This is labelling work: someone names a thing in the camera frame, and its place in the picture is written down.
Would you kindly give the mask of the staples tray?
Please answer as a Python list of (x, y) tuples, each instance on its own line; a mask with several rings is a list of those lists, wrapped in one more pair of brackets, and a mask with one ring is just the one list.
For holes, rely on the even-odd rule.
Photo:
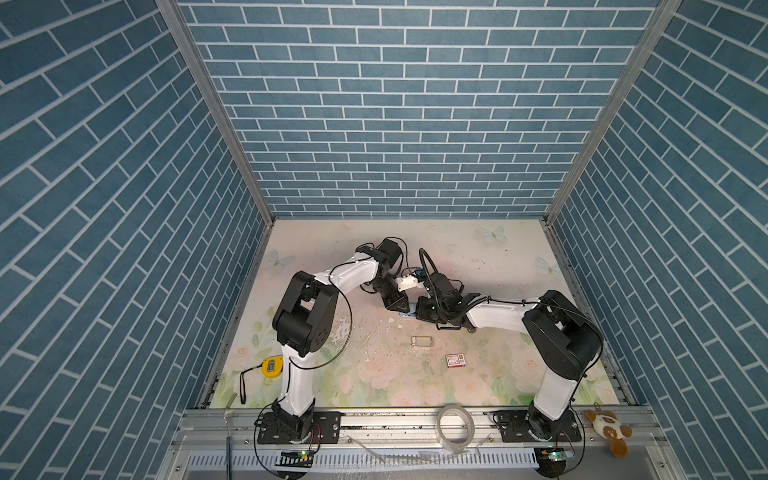
[(430, 348), (433, 345), (431, 336), (412, 336), (411, 346), (418, 348)]

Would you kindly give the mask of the red staples box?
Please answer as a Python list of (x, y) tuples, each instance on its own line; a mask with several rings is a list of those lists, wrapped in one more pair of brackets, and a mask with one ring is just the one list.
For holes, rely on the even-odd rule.
[(445, 356), (446, 366), (449, 369), (462, 368), (467, 365), (466, 356), (463, 353), (447, 354)]

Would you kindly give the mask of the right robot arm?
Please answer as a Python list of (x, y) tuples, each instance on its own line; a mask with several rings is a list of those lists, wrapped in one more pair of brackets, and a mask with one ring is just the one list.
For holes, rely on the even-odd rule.
[(528, 423), (551, 436), (562, 423), (577, 387), (603, 350), (600, 329), (557, 290), (536, 301), (499, 300), (465, 294), (442, 273), (425, 268), (413, 277), (426, 290), (415, 317), (437, 328), (500, 329), (528, 334), (546, 365), (541, 386), (528, 409)]

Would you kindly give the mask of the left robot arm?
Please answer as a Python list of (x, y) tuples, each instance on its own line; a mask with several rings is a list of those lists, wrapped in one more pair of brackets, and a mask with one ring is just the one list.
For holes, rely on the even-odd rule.
[(398, 237), (359, 246), (355, 253), (320, 273), (293, 275), (274, 315), (272, 326), (281, 344), (286, 378), (274, 411), (291, 420), (312, 414), (315, 405), (312, 379), (317, 353), (329, 338), (337, 302), (367, 284), (389, 311), (407, 313), (408, 296), (396, 277), (408, 265), (408, 247)]

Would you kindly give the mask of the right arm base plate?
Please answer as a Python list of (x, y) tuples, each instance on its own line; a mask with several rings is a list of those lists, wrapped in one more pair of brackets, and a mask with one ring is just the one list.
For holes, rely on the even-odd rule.
[(503, 443), (565, 442), (582, 440), (582, 428), (574, 413), (567, 409), (559, 420), (551, 420), (532, 407), (496, 410), (489, 413), (492, 425)]

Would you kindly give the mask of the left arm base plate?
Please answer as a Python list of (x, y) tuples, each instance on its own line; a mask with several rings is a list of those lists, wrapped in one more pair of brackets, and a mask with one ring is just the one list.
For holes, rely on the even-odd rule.
[(269, 410), (259, 420), (257, 442), (262, 445), (288, 445), (306, 443), (313, 436), (321, 446), (337, 444), (341, 419), (339, 411), (308, 411), (302, 416), (294, 416)]

